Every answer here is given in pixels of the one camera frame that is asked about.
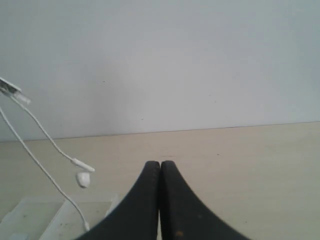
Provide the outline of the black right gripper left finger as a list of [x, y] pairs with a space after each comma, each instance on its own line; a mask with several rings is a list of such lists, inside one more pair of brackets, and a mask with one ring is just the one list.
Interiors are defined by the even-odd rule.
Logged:
[[147, 161], [120, 203], [81, 240], [156, 240], [160, 164]]

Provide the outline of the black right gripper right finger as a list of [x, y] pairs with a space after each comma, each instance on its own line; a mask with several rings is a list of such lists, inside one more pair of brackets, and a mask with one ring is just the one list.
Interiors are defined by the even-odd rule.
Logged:
[[163, 240], [246, 240], [193, 192], [173, 161], [161, 163], [159, 213]]

